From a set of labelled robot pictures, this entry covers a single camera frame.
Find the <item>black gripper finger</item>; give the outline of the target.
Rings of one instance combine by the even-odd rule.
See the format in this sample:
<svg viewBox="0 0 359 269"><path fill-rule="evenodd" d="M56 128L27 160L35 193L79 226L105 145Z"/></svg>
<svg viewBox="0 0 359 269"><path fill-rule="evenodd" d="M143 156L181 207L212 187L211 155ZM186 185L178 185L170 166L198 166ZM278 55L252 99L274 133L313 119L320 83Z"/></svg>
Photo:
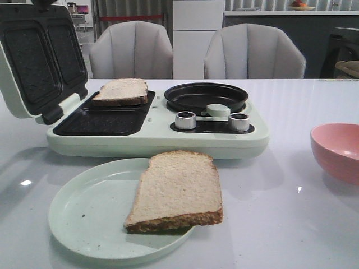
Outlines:
<svg viewBox="0 0 359 269"><path fill-rule="evenodd" d="M37 9L48 9L56 0L31 0Z"/></svg>

